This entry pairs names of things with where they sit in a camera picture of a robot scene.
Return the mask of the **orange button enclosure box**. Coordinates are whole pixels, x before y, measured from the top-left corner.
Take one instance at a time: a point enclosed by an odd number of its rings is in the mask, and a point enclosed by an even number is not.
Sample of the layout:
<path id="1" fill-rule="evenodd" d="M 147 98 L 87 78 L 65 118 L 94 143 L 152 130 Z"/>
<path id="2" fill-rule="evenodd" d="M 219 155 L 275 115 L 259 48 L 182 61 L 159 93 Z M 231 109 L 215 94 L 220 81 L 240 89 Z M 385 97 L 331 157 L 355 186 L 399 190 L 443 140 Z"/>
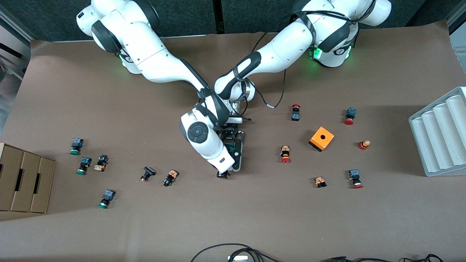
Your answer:
<path id="1" fill-rule="evenodd" d="M 334 137 L 335 135 L 333 133 L 321 126 L 317 129 L 316 133 L 313 134 L 308 143 L 317 151 L 324 151 L 328 148 Z"/>

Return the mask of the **grey ridged plastic tray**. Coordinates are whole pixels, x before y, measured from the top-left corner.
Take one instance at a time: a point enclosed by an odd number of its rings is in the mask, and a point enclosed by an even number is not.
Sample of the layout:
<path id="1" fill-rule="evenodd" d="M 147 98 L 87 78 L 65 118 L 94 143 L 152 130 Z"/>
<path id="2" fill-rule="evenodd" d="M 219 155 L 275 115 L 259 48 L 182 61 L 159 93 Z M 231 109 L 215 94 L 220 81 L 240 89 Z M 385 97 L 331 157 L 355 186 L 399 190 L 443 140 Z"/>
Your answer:
<path id="1" fill-rule="evenodd" d="M 409 117 L 427 177 L 466 176 L 466 86 Z"/>

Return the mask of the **brown cardboard box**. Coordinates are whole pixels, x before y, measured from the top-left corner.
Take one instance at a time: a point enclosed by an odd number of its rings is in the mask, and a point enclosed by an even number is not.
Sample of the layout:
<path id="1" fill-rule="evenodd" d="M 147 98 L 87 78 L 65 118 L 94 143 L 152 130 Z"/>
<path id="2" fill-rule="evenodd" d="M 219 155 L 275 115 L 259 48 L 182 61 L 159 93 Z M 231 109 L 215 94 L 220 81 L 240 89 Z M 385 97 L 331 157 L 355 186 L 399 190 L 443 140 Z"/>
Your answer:
<path id="1" fill-rule="evenodd" d="M 0 222 L 48 212 L 56 162 L 0 143 Z"/>

